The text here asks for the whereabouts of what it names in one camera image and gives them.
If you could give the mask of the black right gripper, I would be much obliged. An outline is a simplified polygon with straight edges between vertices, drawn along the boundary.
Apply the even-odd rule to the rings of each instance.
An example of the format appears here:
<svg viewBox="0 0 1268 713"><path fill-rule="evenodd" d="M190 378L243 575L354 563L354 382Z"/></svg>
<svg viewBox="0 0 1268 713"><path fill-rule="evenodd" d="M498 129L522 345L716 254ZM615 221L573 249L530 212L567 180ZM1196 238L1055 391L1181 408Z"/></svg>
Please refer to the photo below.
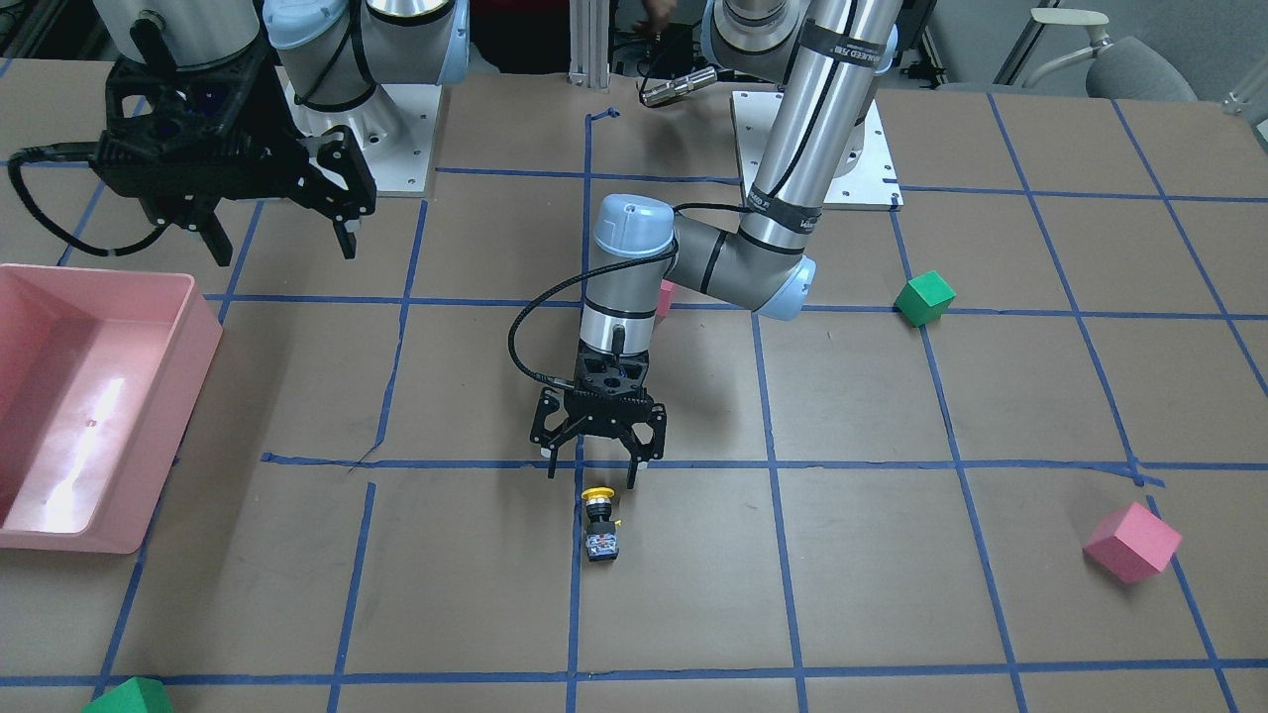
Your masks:
<svg viewBox="0 0 1268 713"><path fill-rule="evenodd" d="M353 260L355 232L377 208L377 181L353 128L302 140L270 53L268 41L252 41L209 69L167 77L117 60L94 171L122 197L194 197L190 231L218 266L235 258L216 214L219 199L289 197L290 189L297 204L331 221L340 252Z"/></svg>

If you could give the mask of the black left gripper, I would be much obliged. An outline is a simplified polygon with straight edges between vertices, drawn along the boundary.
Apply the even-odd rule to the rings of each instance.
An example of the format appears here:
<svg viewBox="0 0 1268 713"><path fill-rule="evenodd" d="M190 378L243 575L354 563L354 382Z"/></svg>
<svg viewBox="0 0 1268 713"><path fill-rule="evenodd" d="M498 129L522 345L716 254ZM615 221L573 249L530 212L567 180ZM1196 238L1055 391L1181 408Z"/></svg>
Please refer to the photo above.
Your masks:
<svg viewBox="0 0 1268 713"><path fill-rule="evenodd" d="M545 453L548 478L555 477L562 447L579 435L621 442L626 490L635 487L639 469L661 461L670 414L645 388L649 365L648 351L607 354L588 343L577 345L574 384L541 388L530 426L530 442Z"/></svg>

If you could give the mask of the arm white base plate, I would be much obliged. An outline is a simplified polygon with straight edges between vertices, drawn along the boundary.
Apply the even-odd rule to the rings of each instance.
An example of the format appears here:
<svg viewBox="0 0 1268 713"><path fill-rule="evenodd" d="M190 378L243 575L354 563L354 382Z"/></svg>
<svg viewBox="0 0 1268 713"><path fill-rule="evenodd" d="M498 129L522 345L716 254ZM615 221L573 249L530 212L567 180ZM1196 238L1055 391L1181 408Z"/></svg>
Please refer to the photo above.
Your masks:
<svg viewBox="0 0 1268 713"><path fill-rule="evenodd" d="M732 118L742 192L757 176L773 121L784 100L780 93L734 91ZM823 202L824 209L899 209L904 204L891 159L891 148L876 103L869 107L864 126L852 131Z"/></svg>
<svg viewBox="0 0 1268 713"><path fill-rule="evenodd" d="M303 134L323 134L333 126L353 129L361 145L380 197L424 197L432 171L443 88L430 84L389 84L350 110L322 112L293 103L293 86L284 88L290 117Z"/></svg>

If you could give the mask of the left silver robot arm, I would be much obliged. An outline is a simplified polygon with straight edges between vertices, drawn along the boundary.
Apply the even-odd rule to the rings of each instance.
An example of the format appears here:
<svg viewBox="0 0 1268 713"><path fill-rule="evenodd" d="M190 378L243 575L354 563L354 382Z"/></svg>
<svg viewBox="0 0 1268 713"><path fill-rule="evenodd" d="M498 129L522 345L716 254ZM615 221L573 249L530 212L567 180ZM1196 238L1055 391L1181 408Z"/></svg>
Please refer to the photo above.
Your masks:
<svg viewBox="0 0 1268 713"><path fill-rule="evenodd" d="M670 206L607 194L590 227L590 268L535 297L514 318L507 348L541 384L529 439L555 468L579 436L618 442L628 480L666 445L666 407L645 387L661 285L697 292L752 313L798 316L815 277L806 244L820 223L843 154L891 63L898 1L710 1L702 52L725 69L779 90L779 109L758 148L753 178L727 204L725 230L694 217L696 202ZM574 370L555 377L525 365L519 329L567 288L582 288Z"/></svg>

